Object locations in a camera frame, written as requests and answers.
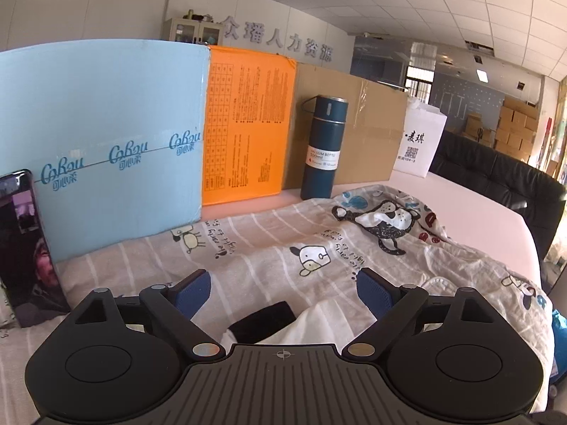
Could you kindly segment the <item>white shirt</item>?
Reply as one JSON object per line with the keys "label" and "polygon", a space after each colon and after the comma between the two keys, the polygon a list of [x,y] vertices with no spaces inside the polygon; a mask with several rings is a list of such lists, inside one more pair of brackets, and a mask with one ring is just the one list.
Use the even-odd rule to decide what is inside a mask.
{"label": "white shirt", "polygon": [[227,351],[234,344],[333,344],[342,350],[375,321],[367,308],[354,309],[339,298],[321,300],[299,314],[280,301],[235,321],[221,344]]}

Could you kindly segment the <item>cartoon print grey bedsheet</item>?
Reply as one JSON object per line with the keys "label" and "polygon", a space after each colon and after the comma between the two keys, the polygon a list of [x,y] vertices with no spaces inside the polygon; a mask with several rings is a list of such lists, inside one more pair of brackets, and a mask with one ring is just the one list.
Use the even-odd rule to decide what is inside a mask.
{"label": "cartoon print grey bedsheet", "polygon": [[[369,268],[429,294],[415,328],[375,362],[333,344],[234,344],[240,318],[285,301],[367,308]],[[542,424],[554,360],[540,286],[455,242],[435,212],[374,185],[330,200],[118,243],[60,266],[70,314],[1,333],[5,424]],[[199,269],[192,318],[225,349],[189,362],[152,334],[139,294]]]}

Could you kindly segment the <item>black smartphone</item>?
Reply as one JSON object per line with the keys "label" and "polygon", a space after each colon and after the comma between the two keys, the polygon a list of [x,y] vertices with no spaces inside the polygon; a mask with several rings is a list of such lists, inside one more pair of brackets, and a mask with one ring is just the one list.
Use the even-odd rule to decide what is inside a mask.
{"label": "black smartphone", "polygon": [[70,312],[44,237],[28,170],[1,177],[1,289],[22,327]]}

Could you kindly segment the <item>brown cardboard box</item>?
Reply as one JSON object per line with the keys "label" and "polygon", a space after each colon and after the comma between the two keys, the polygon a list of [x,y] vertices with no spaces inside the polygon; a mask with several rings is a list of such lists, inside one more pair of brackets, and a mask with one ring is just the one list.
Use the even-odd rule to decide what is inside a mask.
{"label": "brown cardboard box", "polygon": [[335,183],[388,180],[402,140],[408,95],[375,81],[299,63],[282,187],[301,187],[314,98],[318,95],[348,103]]}

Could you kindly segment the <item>dark blue vacuum bottle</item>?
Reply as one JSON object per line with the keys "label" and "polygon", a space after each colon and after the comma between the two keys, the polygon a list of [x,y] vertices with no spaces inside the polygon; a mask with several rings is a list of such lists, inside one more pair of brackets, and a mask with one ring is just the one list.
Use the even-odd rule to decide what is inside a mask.
{"label": "dark blue vacuum bottle", "polygon": [[302,200],[328,199],[331,196],[348,112],[346,99],[317,95],[313,100],[314,110],[300,191]]}

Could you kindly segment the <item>black leather sofa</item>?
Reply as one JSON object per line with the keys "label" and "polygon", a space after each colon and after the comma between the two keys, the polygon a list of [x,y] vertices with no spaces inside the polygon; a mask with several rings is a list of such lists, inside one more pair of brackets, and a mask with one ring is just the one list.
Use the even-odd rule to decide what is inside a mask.
{"label": "black leather sofa", "polygon": [[566,204],[566,188],[546,173],[464,136],[444,131],[430,171],[521,215],[544,259]]}

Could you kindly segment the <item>large light blue box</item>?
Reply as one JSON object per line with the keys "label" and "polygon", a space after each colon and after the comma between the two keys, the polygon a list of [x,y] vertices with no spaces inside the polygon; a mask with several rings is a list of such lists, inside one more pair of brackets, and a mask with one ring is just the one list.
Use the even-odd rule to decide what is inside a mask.
{"label": "large light blue box", "polygon": [[54,260],[200,219],[209,63],[150,39],[2,53],[1,170],[32,173]]}

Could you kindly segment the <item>white paper shopping bag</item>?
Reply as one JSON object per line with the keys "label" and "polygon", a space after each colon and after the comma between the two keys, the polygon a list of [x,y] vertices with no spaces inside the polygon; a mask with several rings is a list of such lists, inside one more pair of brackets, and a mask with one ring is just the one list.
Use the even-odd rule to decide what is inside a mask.
{"label": "white paper shopping bag", "polygon": [[426,177],[443,134],[447,116],[439,108],[410,97],[405,127],[393,169]]}

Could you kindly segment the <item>stack of cardboard boxes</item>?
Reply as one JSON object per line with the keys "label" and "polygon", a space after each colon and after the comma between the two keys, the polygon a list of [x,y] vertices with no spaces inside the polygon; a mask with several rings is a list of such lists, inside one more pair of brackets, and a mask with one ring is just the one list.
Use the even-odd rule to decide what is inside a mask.
{"label": "stack of cardboard boxes", "polygon": [[528,163],[536,137],[537,118],[538,109],[533,104],[505,96],[495,129],[482,124],[479,114],[471,113],[461,135]]}

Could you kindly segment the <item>orange cardboard box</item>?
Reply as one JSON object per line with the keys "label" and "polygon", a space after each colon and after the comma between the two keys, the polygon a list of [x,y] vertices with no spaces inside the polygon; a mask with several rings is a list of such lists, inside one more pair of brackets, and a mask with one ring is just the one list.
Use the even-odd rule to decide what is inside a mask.
{"label": "orange cardboard box", "polygon": [[297,62],[231,47],[209,51],[202,204],[277,195]]}

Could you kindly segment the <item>glass door wall cabinet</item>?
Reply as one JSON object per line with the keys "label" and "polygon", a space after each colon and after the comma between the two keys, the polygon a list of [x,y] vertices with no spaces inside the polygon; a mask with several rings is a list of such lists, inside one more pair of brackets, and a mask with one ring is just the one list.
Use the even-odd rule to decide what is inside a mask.
{"label": "glass door wall cabinet", "polygon": [[183,18],[170,18],[162,24],[162,40],[190,44],[223,44],[223,25]]}

